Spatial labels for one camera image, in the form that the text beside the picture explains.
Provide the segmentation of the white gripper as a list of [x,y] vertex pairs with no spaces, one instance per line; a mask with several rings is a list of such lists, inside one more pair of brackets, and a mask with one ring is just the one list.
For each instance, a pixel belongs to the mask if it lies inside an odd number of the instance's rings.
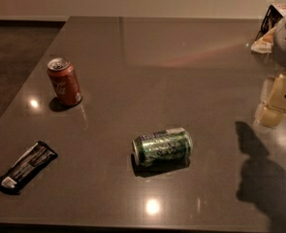
[[[276,25],[273,37],[274,60],[286,67],[286,16]],[[257,121],[274,128],[286,117],[286,72],[278,77],[267,77],[261,91],[261,103],[257,109]]]

